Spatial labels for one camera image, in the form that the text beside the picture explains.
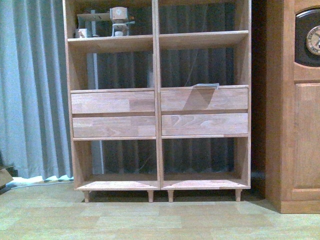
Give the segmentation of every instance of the bottom shelf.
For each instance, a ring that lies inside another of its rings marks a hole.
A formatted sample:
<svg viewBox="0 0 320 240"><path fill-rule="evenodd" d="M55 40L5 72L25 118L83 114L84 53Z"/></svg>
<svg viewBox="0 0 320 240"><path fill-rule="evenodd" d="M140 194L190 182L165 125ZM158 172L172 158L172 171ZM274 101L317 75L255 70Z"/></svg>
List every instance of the bottom shelf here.
<svg viewBox="0 0 320 240"><path fill-rule="evenodd" d="M99 174L93 175L76 190L80 191L143 191L160 190L154 174Z"/></svg>
<svg viewBox="0 0 320 240"><path fill-rule="evenodd" d="M232 172L166 174L161 190L250 189Z"/></svg>

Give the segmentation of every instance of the wooden cabinet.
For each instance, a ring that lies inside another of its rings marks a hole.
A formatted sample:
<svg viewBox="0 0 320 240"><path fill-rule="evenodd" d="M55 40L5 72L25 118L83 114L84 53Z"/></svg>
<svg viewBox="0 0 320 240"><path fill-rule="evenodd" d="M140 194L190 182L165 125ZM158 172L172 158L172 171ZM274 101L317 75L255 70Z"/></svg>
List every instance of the wooden cabinet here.
<svg viewBox="0 0 320 240"><path fill-rule="evenodd" d="M228 30L168 33L160 25L163 6L172 12L181 5L214 9L226 4L232 11L223 16L231 21ZM145 190L152 202L154 191L166 190L172 202L174 190L196 189L236 190L240 201L241 190L251 187L251 0L64 0L63 6L74 185L85 193L85 201L89 201L89 191ZM151 9L151 32L143 29L140 35L74 38L77 14L88 8L106 11L113 7ZM232 81L217 88L211 85L214 79L209 80L211 84L186 86L162 77L166 51L197 49L222 49L224 53L228 49ZM151 79L144 79L140 87L110 84L90 89L87 54L124 52L148 53ZM234 158L226 172L166 172L163 141L222 138L231 139ZM131 140L155 144L156 174L93 174L92 141Z"/></svg>
<svg viewBox="0 0 320 240"><path fill-rule="evenodd" d="M319 6L267 1L266 197L281 213L320 213L320 68L295 63L296 14Z"/></svg>

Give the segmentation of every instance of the drawer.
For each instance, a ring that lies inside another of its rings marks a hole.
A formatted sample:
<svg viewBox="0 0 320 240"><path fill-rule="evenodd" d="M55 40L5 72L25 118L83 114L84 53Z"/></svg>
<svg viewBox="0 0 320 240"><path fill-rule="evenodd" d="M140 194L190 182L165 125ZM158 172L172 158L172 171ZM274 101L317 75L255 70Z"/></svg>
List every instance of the drawer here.
<svg viewBox="0 0 320 240"><path fill-rule="evenodd" d="M121 138L156 136L154 116L76 117L74 138Z"/></svg>
<svg viewBox="0 0 320 240"><path fill-rule="evenodd" d="M154 91L72 93L72 114L155 114Z"/></svg>
<svg viewBox="0 0 320 240"><path fill-rule="evenodd" d="M161 111L172 114L248 112L248 88L162 90Z"/></svg>
<svg viewBox="0 0 320 240"><path fill-rule="evenodd" d="M248 133L248 114L163 115L162 135L233 135Z"/></svg>

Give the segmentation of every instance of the clock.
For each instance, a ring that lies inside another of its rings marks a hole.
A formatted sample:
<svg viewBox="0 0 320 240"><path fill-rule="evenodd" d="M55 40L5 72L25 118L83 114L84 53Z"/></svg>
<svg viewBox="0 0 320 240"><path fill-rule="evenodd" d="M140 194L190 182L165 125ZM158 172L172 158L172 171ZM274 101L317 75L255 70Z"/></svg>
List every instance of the clock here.
<svg viewBox="0 0 320 240"><path fill-rule="evenodd" d="M296 15L294 58L298 64L320 67L320 8Z"/></svg>
<svg viewBox="0 0 320 240"><path fill-rule="evenodd" d="M305 41L310 53L320 55L320 26L316 26L308 33Z"/></svg>

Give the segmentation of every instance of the wooden shelf unit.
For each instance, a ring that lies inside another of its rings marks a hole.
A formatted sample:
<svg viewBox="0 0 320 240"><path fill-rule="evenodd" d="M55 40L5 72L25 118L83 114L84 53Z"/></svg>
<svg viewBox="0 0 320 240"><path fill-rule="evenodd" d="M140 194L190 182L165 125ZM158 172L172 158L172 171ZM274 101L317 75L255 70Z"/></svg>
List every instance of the wooden shelf unit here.
<svg viewBox="0 0 320 240"><path fill-rule="evenodd" d="M234 3L234 31L160 34L159 7ZM76 39L76 16L84 9L152 7L152 34ZM76 190L148 191L234 189L240 201L250 188L251 0L63 0L71 152ZM234 49L234 85L162 87L161 50ZM87 54L152 52L150 88L88 89ZM235 138L234 172L165 174L163 140ZM143 140L156 143L156 175L94 175L92 141Z"/></svg>

